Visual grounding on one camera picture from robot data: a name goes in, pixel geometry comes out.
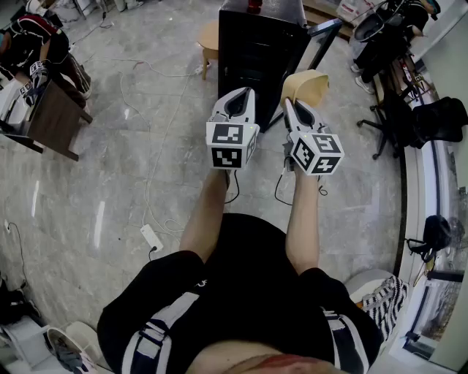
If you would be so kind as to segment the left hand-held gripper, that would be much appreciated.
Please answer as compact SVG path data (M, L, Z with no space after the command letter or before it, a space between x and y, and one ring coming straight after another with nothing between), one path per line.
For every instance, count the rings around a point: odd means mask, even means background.
M205 126L211 168L237 170L247 165L260 132L255 114L252 88L238 88L218 99Z

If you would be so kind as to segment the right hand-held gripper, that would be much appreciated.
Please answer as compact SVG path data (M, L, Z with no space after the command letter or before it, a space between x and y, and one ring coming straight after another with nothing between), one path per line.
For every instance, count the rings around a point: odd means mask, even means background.
M322 116L299 99L284 100L284 122L291 144L289 155L306 175L332 175L344 158L344 149Z

